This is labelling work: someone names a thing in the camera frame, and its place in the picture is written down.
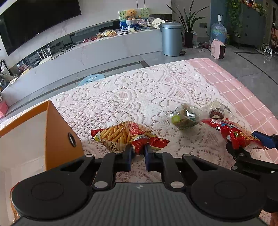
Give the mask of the red cartoon snack bag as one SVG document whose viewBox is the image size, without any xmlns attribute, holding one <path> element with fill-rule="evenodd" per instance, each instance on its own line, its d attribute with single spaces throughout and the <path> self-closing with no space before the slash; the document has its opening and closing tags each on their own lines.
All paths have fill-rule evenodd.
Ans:
<svg viewBox="0 0 278 226">
<path fill-rule="evenodd" d="M 218 130 L 222 137 L 232 143 L 232 148 L 238 150 L 247 149 L 263 149 L 266 147 L 263 143 L 253 135 L 249 130 L 245 129 L 238 123 L 229 121 L 227 119 L 203 119 L 202 123 Z"/>
</svg>

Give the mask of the fries snack bag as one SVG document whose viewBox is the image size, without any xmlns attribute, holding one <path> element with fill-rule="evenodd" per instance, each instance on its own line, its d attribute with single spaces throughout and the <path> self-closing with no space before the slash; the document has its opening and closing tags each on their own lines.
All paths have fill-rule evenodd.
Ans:
<svg viewBox="0 0 278 226">
<path fill-rule="evenodd" d="M 102 143 L 106 149 L 114 153 L 122 153 L 131 146 L 136 155 L 143 154 L 144 145 L 148 144 L 156 151 L 166 147 L 169 140 L 159 138 L 144 125 L 126 121 L 108 128 L 91 130 L 92 138 Z"/>
</svg>

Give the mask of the clear bag green snacks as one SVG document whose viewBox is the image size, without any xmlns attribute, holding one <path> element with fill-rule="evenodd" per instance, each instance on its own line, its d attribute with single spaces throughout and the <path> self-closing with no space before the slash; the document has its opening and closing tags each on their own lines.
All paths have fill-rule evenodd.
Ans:
<svg viewBox="0 0 278 226">
<path fill-rule="evenodd" d="M 170 112 L 168 117 L 175 127 L 179 130 L 184 130 L 194 127 L 206 116 L 206 113 L 202 109 L 184 103 Z"/>
</svg>

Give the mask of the pink checked tablecloth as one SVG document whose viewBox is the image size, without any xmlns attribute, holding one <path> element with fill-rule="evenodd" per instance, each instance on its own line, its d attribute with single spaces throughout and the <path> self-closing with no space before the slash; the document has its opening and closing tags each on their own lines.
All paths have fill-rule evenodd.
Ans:
<svg viewBox="0 0 278 226">
<path fill-rule="evenodd" d="M 173 64 L 169 73 L 179 85 L 178 94 L 187 95 L 183 101 L 204 107 L 217 100 L 232 111 L 230 120 L 249 131 L 256 130 L 269 136 L 277 134 L 277 119 L 271 111 L 247 87 L 210 59 L 182 60 Z M 220 133 L 207 125 L 189 129 L 178 141 L 176 157 L 189 153 L 226 168 L 235 162 L 226 151 Z"/>
</svg>

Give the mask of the clear bag brown snack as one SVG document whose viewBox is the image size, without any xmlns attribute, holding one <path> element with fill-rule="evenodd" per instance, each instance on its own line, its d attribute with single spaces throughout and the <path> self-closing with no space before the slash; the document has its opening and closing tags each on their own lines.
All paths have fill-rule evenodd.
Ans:
<svg viewBox="0 0 278 226">
<path fill-rule="evenodd" d="M 230 119 L 233 116 L 231 110 L 217 100 L 205 106 L 205 111 L 211 119 Z"/>
</svg>

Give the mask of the white lace tablecloth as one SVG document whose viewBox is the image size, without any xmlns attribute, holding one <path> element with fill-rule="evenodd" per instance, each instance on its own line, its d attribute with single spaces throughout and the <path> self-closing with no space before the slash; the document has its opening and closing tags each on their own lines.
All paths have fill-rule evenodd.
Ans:
<svg viewBox="0 0 278 226">
<path fill-rule="evenodd" d="M 178 140 L 188 131 L 179 131 L 165 117 L 187 96 L 178 94 L 179 85 L 169 73 L 177 62 L 109 76 L 46 100 L 80 139 L 83 156 L 13 187 L 22 207 L 34 210 L 17 225 L 263 225 L 259 214 L 232 213 L 231 170 L 189 153 L 178 158 L 194 168 L 197 180 L 183 191 L 165 188 L 158 172 L 146 171 L 142 156 L 132 161 L 130 172 L 116 174 L 112 189 L 93 189 L 94 161 L 109 152 L 92 139 L 92 129 L 128 120 L 142 124 L 169 140 L 163 152 L 175 157 Z"/>
</svg>

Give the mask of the orange cardboard box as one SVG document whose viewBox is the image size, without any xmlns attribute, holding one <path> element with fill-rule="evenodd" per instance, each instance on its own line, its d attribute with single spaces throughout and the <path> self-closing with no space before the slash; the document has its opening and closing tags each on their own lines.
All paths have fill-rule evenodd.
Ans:
<svg viewBox="0 0 278 226">
<path fill-rule="evenodd" d="M 1 127 L 1 225 L 11 225 L 10 192 L 20 181 L 83 156 L 80 139 L 51 101 Z"/>
</svg>

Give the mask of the light blue plastic stool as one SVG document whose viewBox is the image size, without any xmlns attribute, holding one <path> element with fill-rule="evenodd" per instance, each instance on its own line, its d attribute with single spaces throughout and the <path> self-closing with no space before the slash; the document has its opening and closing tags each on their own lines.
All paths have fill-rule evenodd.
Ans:
<svg viewBox="0 0 278 226">
<path fill-rule="evenodd" d="M 101 80 L 103 79 L 105 76 L 103 74 L 92 74 L 92 75 L 88 75 L 86 76 L 79 84 L 79 86 L 94 82 L 96 80 Z"/>
</svg>

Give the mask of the pink space heater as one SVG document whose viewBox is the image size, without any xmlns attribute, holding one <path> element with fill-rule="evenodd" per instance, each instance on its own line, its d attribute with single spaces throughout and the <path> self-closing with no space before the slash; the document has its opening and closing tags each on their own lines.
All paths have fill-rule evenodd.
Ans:
<svg viewBox="0 0 278 226">
<path fill-rule="evenodd" d="M 218 39 L 214 39 L 211 43 L 211 56 L 214 59 L 223 59 L 225 56 L 225 45 Z"/>
</svg>

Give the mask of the dark grey cabinet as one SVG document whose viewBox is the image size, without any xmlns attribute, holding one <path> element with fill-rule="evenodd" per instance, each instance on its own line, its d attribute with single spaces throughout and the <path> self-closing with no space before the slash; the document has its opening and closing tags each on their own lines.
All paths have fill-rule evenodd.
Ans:
<svg viewBox="0 0 278 226">
<path fill-rule="evenodd" d="M 266 17 L 260 15 L 253 8 L 245 4 L 241 5 L 241 14 L 239 15 L 242 28 L 240 37 L 235 36 L 234 41 L 239 45 L 248 45 L 259 48 L 264 40 Z"/>
</svg>

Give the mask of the white tv console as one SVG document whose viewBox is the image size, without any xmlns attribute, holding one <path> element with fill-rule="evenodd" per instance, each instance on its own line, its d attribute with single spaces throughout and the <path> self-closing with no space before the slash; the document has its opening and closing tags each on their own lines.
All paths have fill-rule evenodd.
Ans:
<svg viewBox="0 0 278 226">
<path fill-rule="evenodd" d="M 5 88 L 8 106 L 74 73 L 123 58 L 162 50 L 162 33 L 145 30 L 79 44 L 58 57 L 32 68 Z"/>
</svg>

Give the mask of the water jug with pump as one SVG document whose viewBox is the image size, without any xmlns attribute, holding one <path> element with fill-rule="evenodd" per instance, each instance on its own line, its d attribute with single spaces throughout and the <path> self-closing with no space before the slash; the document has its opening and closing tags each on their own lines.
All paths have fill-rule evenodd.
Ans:
<svg viewBox="0 0 278 226">
<path fill-rule="evenodd" d="M 227 29 L 222 24 L 222 15 L 218 14 L 217 23 L 214 23 L 211 26 L 210 43 L 212 43 L 215 39 L 225 43 L 227 33 Z"/>
</svg>

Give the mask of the white wifi router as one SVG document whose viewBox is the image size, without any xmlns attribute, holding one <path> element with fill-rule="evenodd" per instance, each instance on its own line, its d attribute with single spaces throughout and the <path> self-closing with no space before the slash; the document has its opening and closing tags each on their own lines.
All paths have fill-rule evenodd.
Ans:
<svg viewBox="0 0 278 226">
<path fill-rule="evenodd" d="M 39 65 L 49 61 L 52 58 L 52 53 L 49 45 L 47 46 L 46 50 L 44 48 L 41 48 L 40 51 L 37 51 L 37 54 L 40 58 Z"/>
</svg>

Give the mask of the pink storage box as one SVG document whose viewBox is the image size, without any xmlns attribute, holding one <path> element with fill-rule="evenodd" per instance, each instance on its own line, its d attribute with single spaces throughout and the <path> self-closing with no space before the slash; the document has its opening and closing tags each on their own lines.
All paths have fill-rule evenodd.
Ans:
<svg viewBox="0 0 278 226">
<path fill-rule="evenodd" d="M 6 104 L 5 100 L 0 102 L 0 118 L 4 117 L 5 114 L 7 113 L 9 107 Z"/>
</svg>

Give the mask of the blue metal trash bin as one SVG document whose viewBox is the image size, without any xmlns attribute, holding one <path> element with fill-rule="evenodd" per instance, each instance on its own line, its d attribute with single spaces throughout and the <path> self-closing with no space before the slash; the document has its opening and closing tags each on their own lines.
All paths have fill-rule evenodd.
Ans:
<svg viewBox="0 0 278 226">
<path fill-rule="evenodd" d="M 184 56 L 182 50 L 182 28 L 178 22 L 165 22 L 159 25 L 162 33 L 163 54 L 166 56 Z"/>
</svg>

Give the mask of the potted snake plant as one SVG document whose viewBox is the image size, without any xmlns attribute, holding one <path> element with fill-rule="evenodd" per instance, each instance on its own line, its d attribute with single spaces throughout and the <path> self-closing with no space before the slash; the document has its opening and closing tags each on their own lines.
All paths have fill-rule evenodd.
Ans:
<svg viewBox="0 0 278 226">
<path fill-rule="evenodd" d="M 198 13 L 200 13 L 203 10 L 208 9 L 209 6 L 201 7 L 197 11 L 192 11 L 195 1 L 191 1 L 190 7 L 188 10 L 183 8 L 183 12 L 176 6 L 176 4 L 172 4 L 172 6 L 169 6 L 168 4 L 165 4 L 179 19 L 182 28 L 183 28 L 183 44 L 186 48 L 192 48 L 193 47 L 193 26 L 194 24 L 201 19 L 206 18 L 206 16 L 198 17 Z"/>
</svg>

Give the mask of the hanging ivy plant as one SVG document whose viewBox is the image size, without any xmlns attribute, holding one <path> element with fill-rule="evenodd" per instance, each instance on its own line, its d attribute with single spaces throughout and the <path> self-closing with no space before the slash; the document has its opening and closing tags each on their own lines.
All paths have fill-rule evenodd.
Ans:
<svg viewBox="0 0 278 226">
<path fill-rule="evenodd" d="M 266 17 L 266 9 L 260 3 L 256 3 L 255 1 L 227 0 L 226 9 L 230 30 L 231 33 L 238 38 L 241 37 L 241 31 L 243 28 L 242 22 L 239 18 L 241 14 L 241 7 L 243 5 L 246 5 L 248 8 L 255 10 L 260 16 Z"/>
</svg>

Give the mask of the teddy bear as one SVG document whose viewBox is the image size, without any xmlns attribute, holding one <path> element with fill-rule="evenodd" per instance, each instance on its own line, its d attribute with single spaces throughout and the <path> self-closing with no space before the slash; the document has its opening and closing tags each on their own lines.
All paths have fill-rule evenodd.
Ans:
<svg viewBox="0 0 278 226">
<path fill-rule="evenodd" d="M 126 20 L 133 20 L 136 19 L 136 10 L 135 9 L 129 9 L 125 12 L 126 14 Z"/>
</svg>

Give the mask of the green picture board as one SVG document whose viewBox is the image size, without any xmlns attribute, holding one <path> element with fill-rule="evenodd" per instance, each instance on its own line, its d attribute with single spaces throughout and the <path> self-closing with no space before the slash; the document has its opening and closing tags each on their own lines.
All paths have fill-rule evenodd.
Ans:
<svg viewBox="0 0 278 226">
<path fill-rule="evenodd" d="M 150 26 L 148 22 L 149 18 L 149 9 L 140 8 L 140 9 L 129 9 L 129 10 L 121 10 L 118 11 L 120 29 L 128 30 L 132 25 L 138 25 L 141 27 Z"/>
</svg>

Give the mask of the black wall television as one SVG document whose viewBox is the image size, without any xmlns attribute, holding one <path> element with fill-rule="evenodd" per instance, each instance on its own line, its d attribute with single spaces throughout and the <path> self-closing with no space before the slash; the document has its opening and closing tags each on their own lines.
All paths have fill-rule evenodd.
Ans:
<svg viewBox="0 0 278 226">
<path fill-rule="evenodd" d="M 58 23 L 81 14 L 79 1 L 16 1 L 1 14 L 1 39 L 10 55 Z"/>
</svg>

